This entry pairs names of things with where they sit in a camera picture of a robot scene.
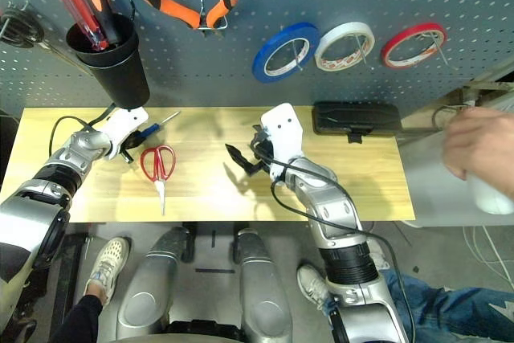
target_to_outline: blue tape roll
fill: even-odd
[[[282,46],[288,44],[294,39],[302,39],[304,41],[303,46],[300,45],[300,41],[297,41],[299,65],[303,66],[314,55],[318,43],[320,42],[320,33],[311,23],[302,22],[284,28],[281,32],[273,36],[273,38],[264,44],[263,48],[259,50],[254,58],[251,71],[257,80],[265,84],[276,82],[277,80],[282,80],[299,70],[296,66],[295,60],[276,70],[266,69],[267,62],[270,58]]]

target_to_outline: human hand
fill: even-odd
[[[458,178],[473,173],[514,199],[514,114],[464,110],[446,129],[443,159]]]

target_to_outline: wooden board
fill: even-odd
[[[252,158],[248,144],[251,127],[269,108],[147,108],[149,125],[180,109],[182,112],[152,135],[140,148],[129,150],[131,165],[121,156],[97,161],[73,198],[71,221],[255,221],[301,220],[275,203],[270,179],[260,172],[252,178],[231,159],[225,144]],[[361,220],[414,219],[406,178],[394,138],[367,137],[363,145],[346,137],[318,136],[312,131],[310,107],[296,107],[304,127],[304,152],[314,162],[337,174],[357,205]],[[0,202],[31,179],[47,159],[51,128],[60,116],[91,120],[102,108],[26,108],[19,126]],[[65,120],[55,134],[54,149],[80,124]],[[166,183],[166,216],[157,192],[141,171],[139,156],[145,147],[162,143],[177,153],[177,167]],[[303,209],[286,188],[284,201]]]

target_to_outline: red scissors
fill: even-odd
[[[165,163],[163,161],[163,153],[171,153],[172,161],[171,161],[171,167],[169,168],[169,171],[166,173]],[[149,173],[149,171],[145,168],[145,158],[148,154],[153,154],[153,170],[152,173]],[[175,161],[177,160],[177,156],[175,155],[175,152],[171,148],[171,146],[168,145],[159,145],[156,148],[149,148],[146,149],[142,154],[140,158],[141,168],[143,169],[143,172],[146,174],[146,177],[149,178],[150,181],[152,181],[155,184],[155,188],[157,189],[157,192],[159,193],[159,199],[161,200],[161,212],[164,216],[164,208],[165,208],[165,187],[164,183],[166,180],[171,176],[171,173],[173,173],[173,170],[175,169]]]

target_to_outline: tool holder cup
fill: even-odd
[[[137,50],[139,39],[129,18],[115,14],[114,23],[123,39],[121,43],[111,45],[104,51],[94,51],[76,24],[68,30],[66,42],[79,60],[89,67],[117,107],[139,108],[150,97]]]

